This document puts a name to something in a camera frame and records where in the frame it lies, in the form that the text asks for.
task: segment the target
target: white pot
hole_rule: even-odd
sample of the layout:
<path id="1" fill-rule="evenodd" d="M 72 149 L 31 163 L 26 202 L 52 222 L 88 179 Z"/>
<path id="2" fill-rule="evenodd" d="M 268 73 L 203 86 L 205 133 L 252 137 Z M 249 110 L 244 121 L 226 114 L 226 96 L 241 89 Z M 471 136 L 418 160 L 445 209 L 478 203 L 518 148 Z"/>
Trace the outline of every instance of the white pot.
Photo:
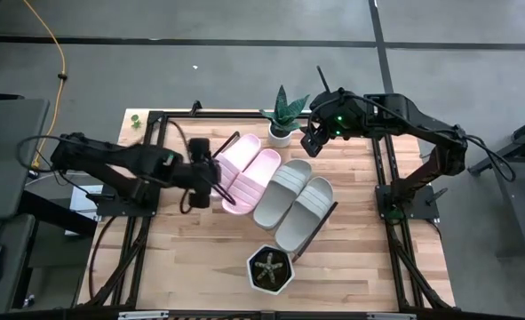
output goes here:
<path id="1" fill-rule="evenodd" d="M 283 284 L 282 288 L 280 288 L 280 290 L 278 290 L 277 292 L 273 292 L 273 291 L 269 291 L 269 290 L 265 290 L 265 289 L 262 289 L 262 288 L 259 288 L 257 287 L 256 285 L 254 285 L 254 281 L 252 280 L 252 277 L 251 277 L 251 264 L 250 264 L 250 261 L 252 258 L 254 258 L 254 256 L 262 249 L 264 248 L 272 248 L 272 249 L 276 249 L 276 250 L 280 250 L 272 245 L 268 245 L 268 244 L 263 244 L 258 250 L 256 250 L 256 252 L 254 252 L 247 260 L 246 260 L 246 268 L 247 268 L 247 277 L 248 277 L 248 280 L 250 281 L 251 283 L 251 287 L 252 289 L 254 290 L 259 290 L 259 291 L 262 291 L 264 293 L 269 293 L 269 294 L 272 294 L 272 295 L 278 295 L 280 294 L 280 292 L 282 292 L 287 286 L 288 284 L 291 282 L 291 280 L 294 279 L 294 276 L 296 276 L 296 273 L 294 272 L 294 264 L 293 262 L 291 262 L 291 257 L 289 254 L 286 253 L 286 256 L 288 257 L 288 262 L 290 263 L 290 270 L 291 270 L 291 276 L 290 278 L 286 281 L 285 284 Z"/>
<path id="2" fill-rule="evenodd" d="M 286 148 L 291 143 L 291 132 L 287 136 L 283 138 L 278 138 L 272 134 L 272 130 L 270 130 L 270 127 L 272 124 L 268 126 L 268 143 L 271 147 L 274 148 Z"/>

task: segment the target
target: wooden table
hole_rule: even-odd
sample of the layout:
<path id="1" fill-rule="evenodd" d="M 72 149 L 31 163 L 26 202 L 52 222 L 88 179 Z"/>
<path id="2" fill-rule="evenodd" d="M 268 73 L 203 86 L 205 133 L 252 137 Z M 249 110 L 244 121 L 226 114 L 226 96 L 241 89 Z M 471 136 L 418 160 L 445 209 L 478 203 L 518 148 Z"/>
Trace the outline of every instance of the wooden table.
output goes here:
<path id="1" fill-rule="evenodd" d="M 145 124 L 148 111 L 126 110 L 119 144 L 142 140 L 145 128 L 131 128 L 130 118 L 138 115 Z M 174 120 L 188 139 L 211 139 L 213 151 L 234 131 L 242 135 L 254 133 L 267 147 L 265 119 Z M 227 214 L 220 201 L 216 201 L 211 208 L 194 209 L 183 215 L 178 208 L 183 191 L 164 189 L 147 240 L 138 309 L 397 310 L 386 230 L 378 217 L 373 194 L 378 183 L 371 141 L 331 140 L 318 157 L 310 158 L 299 145 L 301 137 L 301 132 L 295 132 L 290 147 L 276 150 L 282 162 L 293 158 L 309 161 L 315 175 L 330 181 L 339 205 L 294 264 L 296 277 L 288 287 L 278 296 L 251 289 L 246 260 L 262 244 L 274 243 L 271 234 L 256 227 L 251 214 Z M 173 127 L 168 128 L 165 147 L 183 153 L 183 143 Z M 421 165 L 414 137 L 394 137 L 394 150 L 402 177 Z M 106 282 L 118 262 L 125 223 L 126 219 L 117 219 L 103 237 L 93 271 L 95 290 Z M 410 232 L 419 269 L 441 297 L 453 305 L 446 262 L 434 227 L 422 220 L 412 220 Z M 407 272 L 403 277 L 407 297 L 412 301 L 410 277 Z M 127 276 L 124 298 L 130 279 Z M 79 303 L 87 300 L 85 273 Z"/>

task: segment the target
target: concrete floor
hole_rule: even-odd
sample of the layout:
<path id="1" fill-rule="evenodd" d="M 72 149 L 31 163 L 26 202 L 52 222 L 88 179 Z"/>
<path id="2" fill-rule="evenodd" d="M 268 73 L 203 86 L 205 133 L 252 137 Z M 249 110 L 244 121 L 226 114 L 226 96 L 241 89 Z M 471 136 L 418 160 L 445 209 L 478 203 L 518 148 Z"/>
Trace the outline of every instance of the concrete floor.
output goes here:
<path id="1" fill-rule="evenodd" d="M 525 0 L 376 3 L 388 42 L 474 44 L 463 51 L 388 50 L 394 90 L 428 115 L 461 124 L 491 148 L 508 143 L 525 123 L 525 51 L 476 49 L 477 44 L 525 44 Z M 59 36 L 375 40 L 367 0 L 35 0 L 32 5 Z M 19 1 L 0 2 L 0 34 L 45 35 Z M 69 80 L 55 132 L 115 140 L 126 108 L 190 108 L 197 99 L 207 108 L 271 108 L 280 84 L 291 97 L 319 93 L 317 64 L 331 87 L 382 92 L 377 49 L 339 46 L 66 44 Z M 0 44 L 0 92 L 54 102 L 58 72 L 60 58 L 52 44 Z M 420 147 L 423 153 L 430 150 L 423 142 Z M 470 148 L 466 160 L 475 164 L 483 157 Z M 48 197 L 70 193 L 55 191 L 53 183 L 47 179 L 32 189 Z M 525 316 L 525 258 L 494 255 L 518 241 L 495 177 L 485 172 L 476 179 L 464 172 L 434 186 L 449 188 L 438 205 L 457 305 Z M 55 272 L 68 271 L 61 266 Z M 70 293 L 62 291 L 65 301 Z"/>

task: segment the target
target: slipper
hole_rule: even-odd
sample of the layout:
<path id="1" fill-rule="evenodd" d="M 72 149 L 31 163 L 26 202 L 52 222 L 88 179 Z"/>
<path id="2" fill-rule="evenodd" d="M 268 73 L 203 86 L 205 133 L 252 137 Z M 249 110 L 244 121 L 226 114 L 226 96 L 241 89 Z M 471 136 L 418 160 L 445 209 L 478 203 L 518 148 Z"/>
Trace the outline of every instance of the slipper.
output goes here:
<path id="1" fill-rule="evenodd" d="M 307 161 L 295 159 L 281 166 L 254 210 L 254 222 L 264 229 L 274 228 L 311 176 L 312 166 Z"/>
<path id="2" fill-rule="evenodd" d="M 215 160 L 219 161 L 220 165 L 220 186 L 224 190 L 228 190 L 238 173 L 246 169 L 261 147 L 260 139 L 249 133 L 215 156 Z M 211 196 L 220 197 L 214 189 L 211 191 Z"/>
<path id="3" fill-rule="evenodd" d="M 236 205 L 223 201 L 223 209 L 232 214 L 251 212 L 260 201 L 268 182 L 280 166 L 282 159 L 272 149 L 264 149 L 254 158 L 252 164 L 244 172 L 240 172 L 228 193 L 236 201 Z"/>
<path id="4" fill-rule="evenodd" d="M 275 233 L 278 247 L 296 251 L 319 225 L 333 204 L 333 187 L 322 177 L 313 178 L 299 194 Z"/>

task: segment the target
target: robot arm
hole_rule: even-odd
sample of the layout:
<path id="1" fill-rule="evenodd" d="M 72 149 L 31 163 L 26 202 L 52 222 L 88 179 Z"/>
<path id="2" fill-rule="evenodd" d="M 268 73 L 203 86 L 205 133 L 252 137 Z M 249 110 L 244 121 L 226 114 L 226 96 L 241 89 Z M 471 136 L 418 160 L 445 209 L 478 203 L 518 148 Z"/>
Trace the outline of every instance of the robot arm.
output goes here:
<path id="1" fill-rule="evenodd" d="M 122 147 L 109 142 L 86 138 L 82 133 L 63 134 L 51 155 L 52 169 L 76 170 L 89 173 L 114 188 L 124 200 L 145 204 L 152 185 L 161 188 L 192 189 L 189 205 L 207 208 L 211 186 L 220 182 L 220 168 L 211 159 L 208 139 L 189 141 L 190 164 L 183 156 L 159 146 Z M 124 177 L 110 165 L 128 169 L 137 178 Z"/>
<path id="2" fill-rule="evenodd" d="M 465 169 L 467 140 L 459 125 L 451 126 L 423 114 L 398 93 L 360 97 L 343 88 L 330 92 L 324 85 L 326 91 L 312 101 L 312 112 L 303 128 L 301 145 L 308 155 L 317 156 L 323 145 L 337 138 L 381 139 L 386 134 L 411 134 L 432 142 L 435 148 L 430 159 L 406 179 L 391 183 L 391 193 L 397 201 L 410 200 L 417 190 L 436 178 L 457 175 Z"/>

